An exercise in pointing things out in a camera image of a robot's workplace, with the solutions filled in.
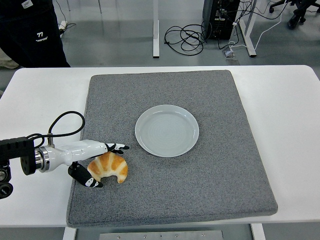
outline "croissant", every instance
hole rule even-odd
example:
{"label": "croissant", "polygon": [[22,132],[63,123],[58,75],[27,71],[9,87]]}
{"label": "croissant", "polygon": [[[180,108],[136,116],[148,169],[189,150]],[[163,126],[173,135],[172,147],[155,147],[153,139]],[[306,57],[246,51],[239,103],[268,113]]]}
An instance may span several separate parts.
{"label": "croissant", "polygon": [[97,156],[89,163],[87,169],[98,182],[103,177],[116,176],[118,183],[121,184],[128,175],[126,160],[110,151]]}

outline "white shoe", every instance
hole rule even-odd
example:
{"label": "white shoe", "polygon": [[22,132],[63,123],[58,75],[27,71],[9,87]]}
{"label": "white shoe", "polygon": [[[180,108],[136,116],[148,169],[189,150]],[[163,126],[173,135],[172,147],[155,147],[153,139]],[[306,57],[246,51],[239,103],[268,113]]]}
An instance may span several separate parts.
{"label": "white shoe", "polygon": [[17,67],[19,67],[19,64],[11,59],[8,61],[0,61],[0,67],[5,67],[7,69],[16,69]]}

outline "metal plate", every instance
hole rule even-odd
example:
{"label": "metal plate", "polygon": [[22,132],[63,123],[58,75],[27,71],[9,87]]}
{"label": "metal plate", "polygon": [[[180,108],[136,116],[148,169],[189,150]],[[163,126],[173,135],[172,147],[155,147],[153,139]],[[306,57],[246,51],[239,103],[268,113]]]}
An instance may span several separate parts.
{"label": "metal plate", "polygon": [[99,240],[223,240],[222,231],[101,233]]}

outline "computer tower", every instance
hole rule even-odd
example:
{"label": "computer tower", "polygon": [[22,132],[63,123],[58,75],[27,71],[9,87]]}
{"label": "computer tower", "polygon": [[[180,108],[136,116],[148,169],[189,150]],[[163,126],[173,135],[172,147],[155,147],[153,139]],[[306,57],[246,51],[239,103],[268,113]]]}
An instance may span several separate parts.
{"label": "computer tower", "polygon": [[202,18],[206,38],[230,39],[239,4],[240,0],[204,0]]}

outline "ceramic plate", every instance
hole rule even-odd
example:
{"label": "ceramic plate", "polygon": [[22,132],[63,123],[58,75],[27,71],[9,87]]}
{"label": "ceramic plate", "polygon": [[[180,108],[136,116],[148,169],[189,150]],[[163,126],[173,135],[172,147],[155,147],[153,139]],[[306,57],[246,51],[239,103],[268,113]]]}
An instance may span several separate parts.
{"label": "ceramic plate", "polygon": [[187,110],[174,105],[154,106],[135,124],[135,137],[147,152],[159,157],[176,157],[197,142],[199,126]]}

